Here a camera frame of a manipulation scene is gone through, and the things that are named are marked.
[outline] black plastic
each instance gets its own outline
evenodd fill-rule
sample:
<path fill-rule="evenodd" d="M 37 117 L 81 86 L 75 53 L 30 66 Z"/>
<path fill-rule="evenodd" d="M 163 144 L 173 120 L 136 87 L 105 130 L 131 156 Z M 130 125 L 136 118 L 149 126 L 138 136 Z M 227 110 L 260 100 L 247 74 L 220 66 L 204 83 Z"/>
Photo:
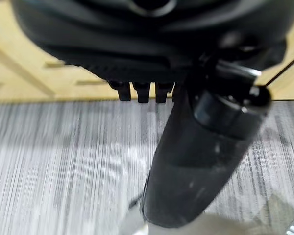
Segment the black plastic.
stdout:
<path fill-rule="evenodd" d="M 147 104 L 149 102 L 150 83 L 133 83 L 133 87 L 137 92 L 138 102 Z"/>
<path fill-rule="evenodd" d="M 186 92 L 180 92 L 146 182 L 141 209 L 148 222 L 178 228 L 213 201 L 268 113 L 270 94 L 260 89 L 249 105 L 209 91 L 191 97 L 192 104 Z"/>
<path fill-rule="evenodd" d="M 11 2 L 32 41 L 108 81 L 183 82 L 202 53 L 271 47 L 294 22 L 294 0 L 226 0 L 204 8 L 192 0 L 153 19 L 98 1 Z"/>

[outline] light wood surface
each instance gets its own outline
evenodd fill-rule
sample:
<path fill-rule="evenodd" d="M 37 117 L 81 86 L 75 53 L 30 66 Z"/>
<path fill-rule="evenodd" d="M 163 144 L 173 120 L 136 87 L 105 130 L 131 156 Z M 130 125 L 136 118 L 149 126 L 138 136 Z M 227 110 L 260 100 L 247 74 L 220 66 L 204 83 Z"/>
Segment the light wood surface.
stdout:
<path fill-rule="evenodd" d="M 294 64 L 269 87 L 274 99 L 294 99 Z"/>
<path fill-rule="evenodd" d="M 261 85 L 265 85 L 272 78 L 274 78 L 280 71 L 282 71 L 293 59 L 294 59 L 294 26 L 292 27 L 288 35 L 288 50 L 283 62 L 266 71 L 263 71 L 263 74 L 261 77 L 258 78 L 257 83 Z"/>
<path fill-rule="evenodd" d="M 284 62 L 265 71 L 257 83 L 266 84 L 293 59 L 294 27 Z M 118 99 L 118 93 L 99 77 L 80 67 L 65 66 L 32 43 L 19 29 L 6 1 L 0 1 L 0 64 L 17 77 L 9 84 L 18 89 L 13 96 L 6 93 L 8 90 L 0 89 L 0 102 Z M 136 91 L 132 87 L 131 90 L 132 97 L 137 98 Z M 150 96 L 155 97 L 154 85 Z"/>

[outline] black plastic cylinder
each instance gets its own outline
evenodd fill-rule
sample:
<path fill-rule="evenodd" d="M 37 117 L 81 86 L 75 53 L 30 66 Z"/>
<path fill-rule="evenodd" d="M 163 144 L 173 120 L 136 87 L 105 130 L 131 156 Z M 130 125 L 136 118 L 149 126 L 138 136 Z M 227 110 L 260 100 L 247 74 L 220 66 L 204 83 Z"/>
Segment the black plastic cylinder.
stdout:
<path fill-rule="evenodd" d="M 175 102 L 154 154 L 141 202 L 148 222 L 182 227 L 197 218 L 228 181 L 270 107 L 270 94 L 240 105 L 202 92 Z"/>

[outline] striped carpet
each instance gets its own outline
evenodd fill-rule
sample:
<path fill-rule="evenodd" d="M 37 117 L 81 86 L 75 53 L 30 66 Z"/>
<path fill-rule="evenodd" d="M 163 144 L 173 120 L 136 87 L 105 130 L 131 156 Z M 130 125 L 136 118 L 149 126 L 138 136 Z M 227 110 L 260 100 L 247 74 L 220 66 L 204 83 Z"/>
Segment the striped carpet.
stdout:
<path fill-rule="evenodd" d="M 0 105 L 0 235 L 117 235 L 171 108 Z M 285 232 L 294 219 L 294 101 L 274 104 L 207 212 Z"/>

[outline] wood paneling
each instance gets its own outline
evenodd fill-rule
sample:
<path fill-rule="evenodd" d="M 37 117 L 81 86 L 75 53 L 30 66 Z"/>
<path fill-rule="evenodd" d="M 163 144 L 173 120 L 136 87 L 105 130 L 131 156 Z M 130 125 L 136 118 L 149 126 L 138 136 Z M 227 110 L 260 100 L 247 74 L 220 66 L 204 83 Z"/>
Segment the wood paneling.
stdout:
<path fill-rule="evenodd" d="M 294 27 L 289 34 L 289 49 L 284 62 L 263 73 L 258 84 L 266 84 L 294 59 Z M 50 101 L 50 100 L 105 100 L 117 99 L 118 94 L 99 77 L 63 62 L 45 53 L 32 43 L 19 29 L 8 2 L 0 1 L 0 78 L 15 78 L 8 84 L 19 89 L 13 93 L 0 82 L 0 101 Z M 131 87 L 133 98 L 137 97 Z M 150 96 L 155 96 L 154 85 Z"/>

